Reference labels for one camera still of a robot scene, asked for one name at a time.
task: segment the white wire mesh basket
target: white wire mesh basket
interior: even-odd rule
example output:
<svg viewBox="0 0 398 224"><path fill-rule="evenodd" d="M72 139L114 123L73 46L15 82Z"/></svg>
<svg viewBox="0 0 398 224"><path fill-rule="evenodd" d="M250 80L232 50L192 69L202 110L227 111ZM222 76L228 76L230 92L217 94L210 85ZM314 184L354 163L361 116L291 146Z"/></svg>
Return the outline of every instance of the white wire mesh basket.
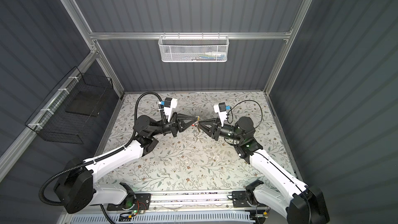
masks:
<svg viewBox="0 0 398 224"><path fill-rule="evenodd" d="M229 39L176 39L160 36L163 62L226 62Z"/></svg>

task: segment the aluminum frame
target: aluminum frame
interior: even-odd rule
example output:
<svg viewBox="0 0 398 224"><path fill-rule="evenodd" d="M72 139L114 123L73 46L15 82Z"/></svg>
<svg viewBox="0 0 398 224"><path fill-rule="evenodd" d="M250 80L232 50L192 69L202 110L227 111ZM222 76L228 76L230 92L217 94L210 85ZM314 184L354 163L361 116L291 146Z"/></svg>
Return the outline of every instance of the aluminum frame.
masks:
<svg viewBox="0 0 398 224"><path fill-rule="evenodd" d="M169 211L215 211L215 210L260 210L268 207L244 207L234 208L232 199L228 195L232 191L244 189L223 189L223 190L191 190L191 191L144 191L135 192L136 194L149 193L152 195L149 212L169 212ZM108 211L109 214L123 211ZM87 206L76 214L68 214L64 211L57 224L67 224L73 215L97 214L102 211L99 206Z"/></svg>
<svg viewBox="0 0 398 224"><path fill-rule="evenodd" d="M87 71L87 69L91 66L91 64L94 62L94 60L97 58L98 52L97 50L92 50L86 58L80 63L80 65L75 69L70 77L68 77L65 82L60 86L60 88L65 88L67 87L74 78L80 72L84 73ZM57 90L57 92L48 100L46 105L44 105L43 108L48 108L54 101L55 99L61 94L60 90ZM35 123L39 119L42 118L42 115L44 114L43 111L38 112L38 114L33 118L32 122ZM37 136L36 132L32 131L30 128L25 127L25 129L19 134L19 136L15 139L15 141L11 144L10 147L3 153L3 155L0 157L0 182L3 180L3 178L7 175L7 173L11 170L11 168L14 166L14 164L17 162L17 160L22 156L24 151L28 148L28 146L31 144L33 139Z"/></svg>
<svg viewBox="0 0 398 224"><path fill-rule="evenodd" d="M108 142L109 136L111 136L112 128L115 125L115 122L117 120L117 116L119 115L119 112L120 112L120 110L121 110L121 108L123 106L123 102L124 102L125 99L126 99L126 97L122 97L122 99L119 99L117 101L115 110L113 110L113 113L112 113L112 117L109 120L109 123L108 123L108 125L107 125L107 127L105 129L105 132L104 132L103 136L102 136L102 139L99 142L99 145L97 147L97 151L94 154L95 157L99 156L99 155L101 155L103 153L103 150L105 149L105 146L106 146L106 143Z"/></svg>
<svg viewBox="0 0 398 224"><path fill-rule="evenodd" d="M299 179L300 181L303 181L302 176L301 176L300 171L299 171L299 167L297 167L296 160L294 159L293 153L292 153L292 151L290 149L289 143L287 142L285 133L284 133L284 131L282 129L281 122L279 121L279 118L278 118L278 116L277 116L277 114L275 112L275 108L273 107L271 98L267 94L264 94L264 95L266 97L268 106L269 106L269 108L271 110L271 115L272 115L272 118L274 119L276 128L278 129L279 135L281 136L282 144L285 147L285 151L287 153L287 156L289 157L290 163L292 164L293 171L296 173L296 178Z"/></svg>
<svg viewBox="0 0 398 224"><path fill-rule="evenodd" d="M217 39L228 37L230 40L288 40L291 34L290 32L92 32L89 34L90 38L94 40L158 40L163 35L167 35L169 39Z"/></svg>
<svg viewBox="0 0 398 224"><path fill-rule="evenodd" d="M248 90L182 90L182 91L153 91L156 93L226 93L226 92L261 92L262 89ZM147 91L127 91L125 94L143 94Z"/></svg>
<svg viewBox="0 0 398 224"><path fill-rule="evenodd" d="M296 39L297 33L300 30L301 24L304 21L304 18L308 12L308 9L310 8L311 3L312 3L312 0L302 0L302 2L301 2L300 8L298 9L297 15L296 15L293 25L291 27L290 38L283 45L282 50L279 53L279 56L275 62L273 69L272 69L271 75L269 76L266 86L264 87L264 91L266 92L267 95L269 95L272 87L275 84L276 78L278 77L278 75L281 71L282 65L285 62L287 55L289 54L292 44Z"/></svg>
<svg viewBox="0 0 398 224"><path fill-rule="evenodd" d="M100 57L97 59L98 64L101 66L102 71L105 73L106 77L112 78L113 88L117 95L121 97L124 93L123 86L119 79L117 78L116 73L111 67L108 59L106 58L104 52L102 51L101 46L92 40L90 37L91 28L88 25L86 19L83 16L82 11L80 10L79 6L77 5L75 0L60 0L67 10L69 16L72 18L73 23L75 23L77 29L79 30L80 34L82 35L84 41L86 42L87 46L90 49L97 49L100 53Z"/></svg>

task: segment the white cable tray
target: white cable tray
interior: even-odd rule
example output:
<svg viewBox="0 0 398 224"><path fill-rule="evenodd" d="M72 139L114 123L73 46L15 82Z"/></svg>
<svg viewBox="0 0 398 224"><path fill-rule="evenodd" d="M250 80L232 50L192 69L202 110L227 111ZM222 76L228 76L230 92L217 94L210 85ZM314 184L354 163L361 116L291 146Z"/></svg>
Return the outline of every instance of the white cable tray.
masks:
<svg viewBox="0 0 398 224"><path fill-rule="evenodd" d="M176 38L162 35L159 49L163 62L226 62L228 37Z"/></svg>
<svg viewBox="0 0 398 224"><path fill-rule="evenodd" d="M254 223L248 211L198 211L198 212L146 212L132 217L131 220L119 221L122 213L108 213L115 223ZM70 224L109 224L103 214L74 214Z"/></svg>

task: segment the black wire mesh basket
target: black wire mesh basket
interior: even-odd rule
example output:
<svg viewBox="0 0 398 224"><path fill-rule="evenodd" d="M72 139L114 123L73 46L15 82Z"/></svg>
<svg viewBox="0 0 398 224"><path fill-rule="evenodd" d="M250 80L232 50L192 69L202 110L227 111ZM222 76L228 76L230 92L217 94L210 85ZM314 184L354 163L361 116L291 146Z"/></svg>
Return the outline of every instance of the black wire mesh basket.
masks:
<svg viewBox="0 0 398 224"><path fill-rule="evenodd" d="M59 96L40 110L40 117L32 115L25 125L46 141L83 144L111 95L112 79L79 73L66 88L58 90Z"/></svg>

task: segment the black cable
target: black cable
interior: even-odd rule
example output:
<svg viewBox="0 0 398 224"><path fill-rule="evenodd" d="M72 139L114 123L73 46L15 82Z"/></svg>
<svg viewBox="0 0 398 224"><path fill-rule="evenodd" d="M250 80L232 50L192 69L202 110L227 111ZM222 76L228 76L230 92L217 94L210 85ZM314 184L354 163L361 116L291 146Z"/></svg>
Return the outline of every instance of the black cable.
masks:
<svg viewBox="0 0 398 224"><path fill-rule="evenodd" d="M257 213L257 207L258 207L258 205L259 205L259 204L256 205L256 217L257 217L257 222L258 222L258 224L260 224L260 220L258 219L258 216L257 216L257 214L258 214L258 213Z"/></svg>
<svg viewBox="0 0 398 224"><path fill-rule="evenodd" d="M155 95L155 96L159 99L159 101L162 101L162 98L161 98L157 93L155 93L155 92L146 92L146 93L141 94L140 97L138 97L138 99L137 99L137 101L136 101L136 103L135 103L135 108L134 108L134 123L137 121L138 104L139 104L140 100L142 99L142 97L144 97L144 96L146 96L146 95L148 95L148 94ZM160 116L162 117L162 121L163 121L164 123L166 123L166 116L164 115L163 105L159 104L159 109L160 109ZM134 131L134 132L132 133L132 136L131 136L130 140L129 140L125 145L123 145L122 147L120 147L119 149L117 149L116 151L113 151L113 152L111 152L111 153L109 153L109 154L106 154L106 155L104 155L104 156L102 156L102 157L99 157L99 158L97 158L97 159L95 159L95 160L92 160L92 161L89 161L89 162L85 162L85 163L81 163L81 164L78 164L78 165L73 166L73 167L71 167L71 168L65 169L65 170L63 170L63 171L61 171L61 172L58 172L57 174L53 175L52 177L50 177L50 178L49 178L47 181L45 181L45 182L43 183L43 185L40 187L40 189L39 189L39 199L40 199L43 203L45 203L45 204L47 204L47 205L51 205L51 206L62 206L62 203L61 203L61 202L56 202L56 201L49 200L49 199L47 199L47 197L44 196L44 190L47 188L47 186L48 186L52 181L54 181L56 178L62 176L63 174L65 174L65 173L67 173L67 172L71 172L71 171L74 171L74 170L76 170L76 169L81 169L81 168L84 167L84 166L93 164L94 162L99 162L99 161L101 161L101 160L104 160L105 158L108 158L108 157L111 157L111 156L115 155L115 154L118 153L118 152L121 152L122 150L124 150L125 148L127 148L127 147L131 144L131 142L134 140L135 134L136 134L136 131Z"/></svg>
<svg viewBox="0 0 398 224"><path fill-rule="evenodd" d="M107 221L109 221L110 224L116 224L115 222L112 221L112 219L108 216L108 214L105 212L105 208L103 207L103 204L99 205L103 215L105 216L105 218L107 219Z"/></svg>
<svg viewBox="0 0 398 224"><path fill-rule="evenodd" d="M231 144L230 142L227 142L225 138L224 138L224 141L225 141L227 144L229 144L230 146L235 146L235 145L236 145L236 144L233 143L234 140L232 141L232 144Z"/></svg>
<svg viewBox="0 0 398 224"><path fill-rule="evenodd" d="M246 197L244 197L244 196L242 196L242 197L234 197L233 195L227 195L226 197L228 199L230 199L230 200L234 200L234 199L236 199L236 200L246 200Z"/></svg>
<svg viewBox="0 0 398 224"><path fill-rule="evenodd" d="M232 108L227 112L227 119L226 119L226 121L228 122L228 124L231 124L231 123L234 121L234 115L233 115L233 113L232 113L232 110L233 110L237 105L239 105L240 103L243 103L243 102L246 102L246 101L256 102L256 101L254 101L254 100L245 100L245 101L241 101L241 102L239 102L238 104L234 105L234 107L232 107ZM261 122L263 121L263 109L261 109L261 106L260 106L260 104L259 104L258 102L256 102L256 103L257 103L258 107L260 107L260 111L261 111L261 120L260 120L260 122L258 123L258 125L257 125L256 127L254 127L254 129L256 129L257 127L259 127L260 124L261 124ZM229 115L230 112L231 112L231 115L232 115L232 120L231 120L231 122L228 121L228 115Z"/></svg>
<svg viewBox="0 0 398 224"><path fill-rule="evenodd" d="M306 200L306 202L307 202L308 211L309 211L308 224L310 224L310 223L311 223L311 207L310 207L310 202L308 202L308 198L307 198L307 196L304 194L304 192L297 186L297 184L295 184L295 183L293 182L292 179L290 179L290 177L288 177L287 175L285 175L285 173L283 173L275 164L273 164L273 163L272 163L268 158L266 158L263 154L258 153L258 152L253 152L253 153L257 153L257 154L261 155L262 157L264 157L264 158L265 158L268 162L270 162L277 170L279 170L279 172L281 172L285 177L287 177L287 179L289 179L289 181L291 181L291 182L296 186L296 188L298 188L299 191L301 191L302 195L304 196L304 198L305 198L305 200Z"/></svg>

